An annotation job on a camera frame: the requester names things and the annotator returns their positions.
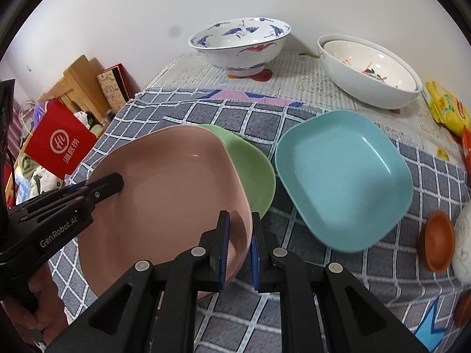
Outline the yellow chips bag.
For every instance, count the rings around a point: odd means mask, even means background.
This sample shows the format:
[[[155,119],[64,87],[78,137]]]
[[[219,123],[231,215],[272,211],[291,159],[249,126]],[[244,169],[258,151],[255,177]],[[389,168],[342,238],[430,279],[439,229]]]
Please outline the yellow chips bag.
[[[470,114],[466,106],[452,92],[436,81],[425,83],[425,100],[437,124],[461,137],[463,130],[470,130]]]

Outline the white bowl with red print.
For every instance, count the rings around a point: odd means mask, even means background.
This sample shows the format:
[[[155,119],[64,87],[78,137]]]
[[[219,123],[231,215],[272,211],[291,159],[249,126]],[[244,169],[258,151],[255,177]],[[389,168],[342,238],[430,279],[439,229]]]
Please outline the white bowl with red print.
[[[378,49],[344,40],[329,41],[323,48],[342,64],[376,81],[404,91],[417,89],[412,74],[401,63]]]

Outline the large white bowl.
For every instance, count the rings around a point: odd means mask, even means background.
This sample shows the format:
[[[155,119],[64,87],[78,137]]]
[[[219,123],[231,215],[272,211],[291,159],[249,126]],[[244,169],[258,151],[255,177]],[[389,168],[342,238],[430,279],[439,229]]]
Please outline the large white bowl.
[[[331,54],[328,54],[328,52],[323,48],[325,43],[333,40],[361,43],[391,56],[412,74],[417,83],[417,89],[412,92],[396,89],[388,84],[383,84],[369,76],[363,75],[352,69],[350,66],[342,64],[342,62],[335,59]],[[388,49],[379,46],[372,41],[345,34],[325,34],[318,39],[318,52],[320,64],[322,65],[326,75],[341,90],[370,106],[387,110],[403,109],[417,100],[419,93],[422,92],[423,84],[417,73],[403,59],[401,59],[400,56],[397,56]]]

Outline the small white bowl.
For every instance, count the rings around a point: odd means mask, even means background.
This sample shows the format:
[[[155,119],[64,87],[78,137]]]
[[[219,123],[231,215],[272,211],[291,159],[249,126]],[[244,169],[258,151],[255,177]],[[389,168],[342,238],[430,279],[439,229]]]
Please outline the small white bowl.
[[[452,267],[455,276],[463,284],[471,283],[471,206],[470,202],[462,208],[455,226],[455,250]]]

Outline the small brown bowl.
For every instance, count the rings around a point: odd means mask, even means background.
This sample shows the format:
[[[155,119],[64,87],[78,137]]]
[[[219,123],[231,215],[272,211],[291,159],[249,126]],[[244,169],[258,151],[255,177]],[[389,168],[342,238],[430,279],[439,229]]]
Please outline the small brown bowl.
[[[450,266],[455,250],[454,226],[449,216],[434,211],[417,240],[419,262],[430,272],[442,273]]]
[[[463,292],[454,308],[453,323],[458,328],[463,328],[471,317],[471,293],[470,290]]]

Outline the blue crane pattern bowl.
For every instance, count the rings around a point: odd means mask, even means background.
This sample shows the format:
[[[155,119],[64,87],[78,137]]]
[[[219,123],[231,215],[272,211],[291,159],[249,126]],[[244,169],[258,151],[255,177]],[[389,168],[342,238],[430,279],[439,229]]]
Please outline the blue crane pattern bowl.
[[[204,60],[231,76],[262,72],[283,49],[291,26],[274,18],[235,18],[193,34],[188,44]]]

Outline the blue square plate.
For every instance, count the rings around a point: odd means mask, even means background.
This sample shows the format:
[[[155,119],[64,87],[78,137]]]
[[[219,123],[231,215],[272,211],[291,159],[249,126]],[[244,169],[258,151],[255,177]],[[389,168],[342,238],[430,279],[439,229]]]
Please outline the blue square plate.
[[[352,111],[331,111],[285,132],[275,164],[309,231],[343,253],[380,241],[413,200],[412,177],[397,147]]]

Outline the pink square plate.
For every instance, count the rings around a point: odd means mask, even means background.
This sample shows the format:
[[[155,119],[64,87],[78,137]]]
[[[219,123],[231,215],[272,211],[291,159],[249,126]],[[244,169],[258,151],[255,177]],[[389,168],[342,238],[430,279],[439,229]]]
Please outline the pink square plate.
[[[90,289],[102,295],[140,260],[173,260],[196,246],[230,214],[225,281],[240,271],[249,250],[251,208],[220,138],[200,126],[176,125],[118,147],[89,181],[117,172],[122,191],[96,205],[93,224],[78,237],[79,258]]]

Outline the red chips bag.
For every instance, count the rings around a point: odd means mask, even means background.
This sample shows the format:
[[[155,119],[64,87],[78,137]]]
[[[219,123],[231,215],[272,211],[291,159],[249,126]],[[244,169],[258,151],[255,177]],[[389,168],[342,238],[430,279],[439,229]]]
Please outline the red chips bag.
[[[463,149],[463,159],[468,173],[468,178],[471,179],[471,132],[466,127],[462,128],[461,145]]]

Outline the white printed table mat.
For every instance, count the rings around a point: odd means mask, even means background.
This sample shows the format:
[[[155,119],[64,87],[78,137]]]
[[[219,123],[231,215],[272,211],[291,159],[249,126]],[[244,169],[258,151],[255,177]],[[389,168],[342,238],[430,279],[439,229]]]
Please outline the white printed table mat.
[[[312,108],[355,111],[368,117],[389,136],[422,147],[434,156],[440,151],[450,161],[464,164],[461,144],[433,120],[422,97],[398,111],[377,109],[352,98],[324,73],[318,59],[296,52],[283,51],[267,68],[269,81],[233,78],[209,65],[198,53],[177,57],[165,66],[145,87],[149,91],[231,90],[252,92],[302,102]]]

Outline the green square plate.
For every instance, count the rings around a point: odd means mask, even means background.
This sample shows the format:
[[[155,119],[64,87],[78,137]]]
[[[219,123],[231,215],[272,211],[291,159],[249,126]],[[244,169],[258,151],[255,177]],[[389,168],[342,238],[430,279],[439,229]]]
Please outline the green square plate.
[[[237,134],[212,124],[201,124],[223,142],[242,182],[252,212],[263,218],[276,193],[276,174],[267,156]]]

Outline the red paper bag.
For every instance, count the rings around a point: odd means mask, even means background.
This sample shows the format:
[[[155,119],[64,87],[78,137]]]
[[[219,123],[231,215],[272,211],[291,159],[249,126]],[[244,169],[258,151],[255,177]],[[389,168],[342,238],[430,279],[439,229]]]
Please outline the red paper bag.
[[[60,101],[48,104],[25,153],[60,179],[73,174],[97,137]]]

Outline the patterned red book box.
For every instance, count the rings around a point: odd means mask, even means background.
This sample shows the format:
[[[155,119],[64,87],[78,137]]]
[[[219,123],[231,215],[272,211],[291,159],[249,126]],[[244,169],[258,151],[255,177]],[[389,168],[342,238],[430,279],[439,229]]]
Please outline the patterned red book box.
[[[99,73],[97,82],[114,114],[118,114],[126,103],[140,91],[137,82],[121,63],[110,66]]]

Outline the grey checked cloth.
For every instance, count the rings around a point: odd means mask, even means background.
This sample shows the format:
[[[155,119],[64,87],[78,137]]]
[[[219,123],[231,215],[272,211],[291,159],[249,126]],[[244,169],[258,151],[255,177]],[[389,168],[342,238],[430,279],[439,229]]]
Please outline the grey checked cloth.
[[[260,99],[235,100],[219,93],[143,92],[123,107],[104,136],[73,173],[73,182],[86,179],[111,151],[162,128],[178,124],[215,124],[242,137],[265,156],[273,157],[282,135],[322,109],[296,104],[278,106]],[[290,254],[314,268],[315,306],[320,335],[327,352],[342,352],[340,338],[361,327],[379,327],[378,303],[434,352],[458,349],[464,335],[452,323],[452,313],[466,286],[453,270],[432,273],[420,264],[416,241],[436,209],[456,218],[470,199],[464,169],[400,140],[395,147],[413,180],[413,200],[405,217],[379,242],[357,253],[341,253],[311,235],[300,212],[282,185],[262,224]],[[280,301],[277,294],[260,294],[244,264],[237,278],[221,293],[196,309],[197,352],[280,352]]]

